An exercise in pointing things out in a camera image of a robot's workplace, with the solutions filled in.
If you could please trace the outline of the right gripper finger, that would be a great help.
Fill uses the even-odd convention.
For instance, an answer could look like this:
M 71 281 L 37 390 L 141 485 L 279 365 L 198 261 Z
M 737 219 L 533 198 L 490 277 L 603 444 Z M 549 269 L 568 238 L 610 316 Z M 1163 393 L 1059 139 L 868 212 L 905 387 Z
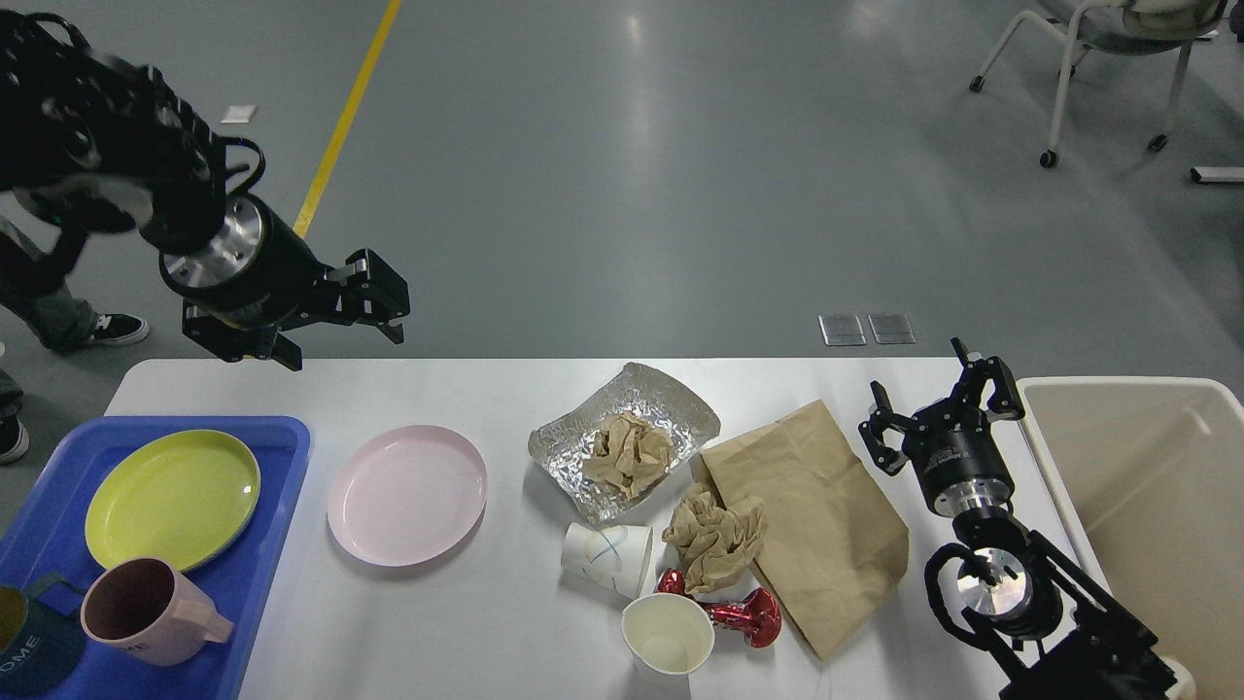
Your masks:
M 999 356 L 983 359 L 959 337 L 952 337 L 950 346 L 962 364 L 950 389 L 950 429 L 963 433 L 967 426 L 982 431 L 991 421 L 1020 421 L 1026 408 L 1006 363 Z
M 896 431 L 902 436 L 919 431 L 919 421 L 914 417 L 903 417 L 893 412 L 889 397 L 884 385 L 880 380 L 870 382 L 870 390 L 875 395 L 875 404 L 870 408 L 868 417 L 861 421 L 858 430 L 865 441 L 872 465 L 888 475 L 901 472 L 908 463 L 908 456 L 902 449 L 889 448 L 884 443 L 884 433 Z

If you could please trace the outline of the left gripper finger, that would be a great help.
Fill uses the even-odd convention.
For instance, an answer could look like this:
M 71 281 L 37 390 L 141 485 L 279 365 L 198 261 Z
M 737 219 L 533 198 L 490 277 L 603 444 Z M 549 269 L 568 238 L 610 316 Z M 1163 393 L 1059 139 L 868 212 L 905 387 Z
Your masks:
M 411 315 L 407 280 L 373 252 L 361 249 L 340 267 L 328 267 L 294 308 L 292 328 L 307 325 L 369 325 L 393 344 L 403 344 L 401 320 Z
M 238 363 L 253 358 L 276 362 L 289 371 L 302 371 L 304 367 L 299 344 L 289 341 L 277 325 L 238 329 L 199 305 L 183 305 L 182 332 L 221 362 Z

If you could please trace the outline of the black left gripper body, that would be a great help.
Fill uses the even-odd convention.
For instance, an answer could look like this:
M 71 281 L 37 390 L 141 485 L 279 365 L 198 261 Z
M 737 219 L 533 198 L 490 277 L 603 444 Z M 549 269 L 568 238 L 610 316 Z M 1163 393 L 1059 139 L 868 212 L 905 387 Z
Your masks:
M 160 279 L 235 328 L 279 325 L 311 296 L 328 265 L 258 196 L 226 200 L 221 229 L 200 251 L 159 259 Z

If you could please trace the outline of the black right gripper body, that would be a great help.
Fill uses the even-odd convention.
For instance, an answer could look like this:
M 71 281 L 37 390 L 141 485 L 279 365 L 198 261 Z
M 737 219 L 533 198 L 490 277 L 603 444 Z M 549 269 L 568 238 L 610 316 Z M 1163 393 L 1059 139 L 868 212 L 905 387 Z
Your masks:
M 931 512 L 945 518 L 1013 499 L 1015 484 L 986 426 L 906 436 L 903 453 Z

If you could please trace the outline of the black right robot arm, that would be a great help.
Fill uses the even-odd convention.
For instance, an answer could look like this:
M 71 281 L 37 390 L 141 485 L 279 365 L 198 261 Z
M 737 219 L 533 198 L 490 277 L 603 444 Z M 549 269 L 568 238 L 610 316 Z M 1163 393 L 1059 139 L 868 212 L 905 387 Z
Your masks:
M 1013 513 L 1015 482 L 991 438 L 994 421 L 1025 415 L 1013 371 L 950 346 L 962 372 L 945 398 L 901 415 L 875 380 L 860 425 L 871 461 L 889 475 L 911 465 L 927 509 L 955 532 L 923 572 L 939 625 L 1000 666 L 1001 699 L 1167 698 L 1177 674 L 1154 633 Z

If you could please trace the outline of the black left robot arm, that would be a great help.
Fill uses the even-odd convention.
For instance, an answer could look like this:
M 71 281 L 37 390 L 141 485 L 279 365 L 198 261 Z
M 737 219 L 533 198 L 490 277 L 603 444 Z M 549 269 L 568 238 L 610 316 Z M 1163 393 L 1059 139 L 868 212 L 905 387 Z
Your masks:
M 299 371 L 289 331 L 372 325 L 404 341 L 408 285 L 363 247 L 340 266 L 253 194 L 265 172 L 226 164 L 216 134 L 152 66 L 95 52 L 65 17 L 2 12 L 2 190 L 58 229 L 52 251 L 2 265 L 22 292 L 58 287 L 90 235 L 138 233 L 160 252 L 160 279 L 183 301 L 182 331 L 223 362 Z

